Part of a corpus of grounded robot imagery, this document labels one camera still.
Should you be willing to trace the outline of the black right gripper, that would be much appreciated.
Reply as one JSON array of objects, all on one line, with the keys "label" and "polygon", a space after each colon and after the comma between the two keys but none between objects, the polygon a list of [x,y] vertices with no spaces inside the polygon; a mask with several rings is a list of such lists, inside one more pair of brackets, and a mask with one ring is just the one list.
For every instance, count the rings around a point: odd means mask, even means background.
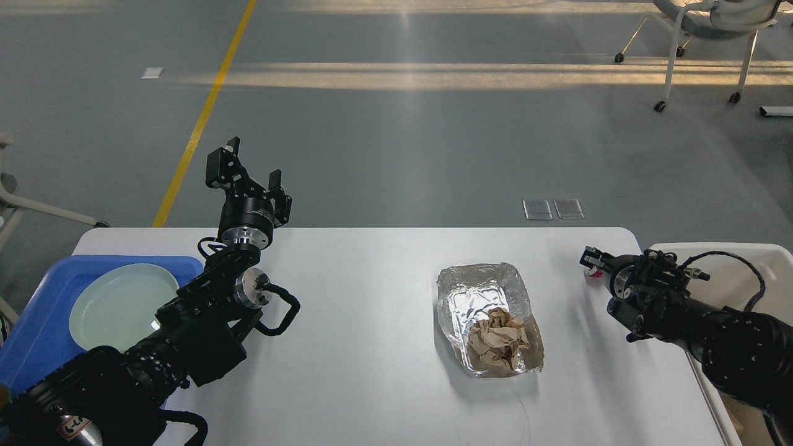
[{"label": "black right gripper", "polygon": [[639,257],[638,255],[613,256],[609,252],[586,246],[579,263],[585,268],[586,273],[604,272],[609,293],[615,299],[623,299]]}]

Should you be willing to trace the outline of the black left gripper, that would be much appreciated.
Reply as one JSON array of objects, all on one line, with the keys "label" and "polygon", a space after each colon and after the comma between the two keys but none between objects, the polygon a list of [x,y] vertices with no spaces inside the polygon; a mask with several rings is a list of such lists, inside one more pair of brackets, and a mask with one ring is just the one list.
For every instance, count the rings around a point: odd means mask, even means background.
[{"label": "black left gripper", "polygon": [[218,240],[224,245],[253,245],[268,248],[274,231],[289,222],[292,197],[281,183],[281,169],[270,172],[267,191],[252,195],[254,181],[240,161],[240,138],[230,138],[206,160],[206,186],[223,190]]}]

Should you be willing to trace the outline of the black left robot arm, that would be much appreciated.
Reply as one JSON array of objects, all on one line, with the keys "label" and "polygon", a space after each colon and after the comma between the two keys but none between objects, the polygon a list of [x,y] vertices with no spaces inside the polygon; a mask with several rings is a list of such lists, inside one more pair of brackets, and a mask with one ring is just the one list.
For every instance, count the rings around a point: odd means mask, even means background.
[{"label": "black left robot arm", "polygon": [[267,186],[250,178],[240,138],[211,152],[206,185],[226,200],[204,269],[156,311],[159,326],[124,352],[91,348],[2,409],[3,445],[153,445],[169,423],[189,424],[202,445],[209,424],[198,413],[165,409],[178,389],[223,378],[247,358],[253,330],[279,336],[300,310],[258,263],[274,231],[289,221],[292,198],[273,170]]}]

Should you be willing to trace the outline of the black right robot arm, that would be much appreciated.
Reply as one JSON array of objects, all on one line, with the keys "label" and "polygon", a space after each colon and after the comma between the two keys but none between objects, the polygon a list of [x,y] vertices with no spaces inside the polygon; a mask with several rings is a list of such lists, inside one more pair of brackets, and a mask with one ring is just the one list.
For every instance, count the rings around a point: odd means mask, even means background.
[{"label": "black right robot arm", "polygon": [[766,283],[750,266],[759,289],[743,310],[694,299],[688,283],[710,276],[692,268],[697,256],[677,262],[673,252],[646,249],[613,256],[586,247],[580,264],[603,277],[611,294],[607,313],[629,333],[630,343],[655,338],[676,344],[701,364],[721,393],[758,409],[776,445],[791,444],[792,330],[780,319],[754,311]]}]

